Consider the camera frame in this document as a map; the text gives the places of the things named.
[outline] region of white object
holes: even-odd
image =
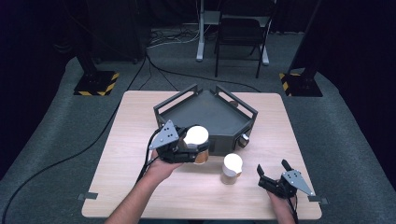
[[[187,131],[184,142],[187,147],[195,148],[207,141],[209,138],[209,132],[202,126],[193,126]]]
[[[231,185],[236,182],[236,178],[242,174],[242,159],[235,153],[228,154],[224,158],[222,165],[221,182],[226,185]]]

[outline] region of human hand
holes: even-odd
[[[294,218],[292,215],[292,208],[290,208],[289,203],[287,199],[279,198],[272,192],[268,191],[268,196],[270,197],[271,200],[271,205],[274,209],[277,221],[279,224],[291,224],[295,223]],[[295,204],[296,203],[296,198],[292,197],[291,203]]]
[[[157,158],[158,153],[157,150],[152,150],[151,159]],[[158,184],[163,182],[166,178],[168,178],[172,172],[183,163],[168,163],[165,161],[161,161],[160,159],[155,160],[148,167],[145,176],[149,176]]]

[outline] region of human arm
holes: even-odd
[[[279,224],[295,224],[292,210],[286,199],[277,197],[275,194],[267,190],[270,197],[271,205],[273,206],[277,222]],[[292,203],[295,203],[295,197],[291,198]]]
[[[153,150],[151,158],[157,155]],[[138,223],[154,190],[181,164],[155,160],[105,223]]]

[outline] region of white cup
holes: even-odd
[[[226,185],[234,184],[238,176],[242,174],[242,164],[240,156],[235,153],[228,154],[222,165],[221,182]]]

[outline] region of table leg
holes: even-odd
[[[197,58],[196,58],[197,62],[201,62],[204,59],[204,47],[205,47],[204,17],[205,17],[204,0],[201,0],[201,10],[200,10],[200,18],[199,18],[199,43],[198,43]]]

